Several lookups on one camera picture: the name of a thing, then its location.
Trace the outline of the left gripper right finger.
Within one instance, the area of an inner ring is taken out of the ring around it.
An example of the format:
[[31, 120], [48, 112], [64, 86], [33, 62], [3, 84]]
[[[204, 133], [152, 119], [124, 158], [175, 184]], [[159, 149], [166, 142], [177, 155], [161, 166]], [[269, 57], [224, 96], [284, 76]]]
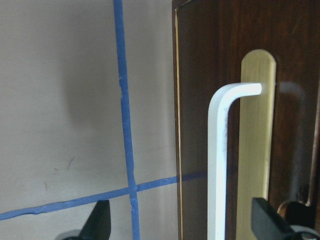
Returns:
[[289, 224], [260, 197], [254, 197], [251, 202], [251, 230], [258, 240], [298, 239]]

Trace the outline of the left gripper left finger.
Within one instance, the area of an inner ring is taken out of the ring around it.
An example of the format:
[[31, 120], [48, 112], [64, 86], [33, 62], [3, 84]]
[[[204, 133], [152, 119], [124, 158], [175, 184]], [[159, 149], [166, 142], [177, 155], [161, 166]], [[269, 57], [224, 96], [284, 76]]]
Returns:
[[111, 235], [110, 201], [96, 203], [86, 223], [75, 240], [108, 240]]

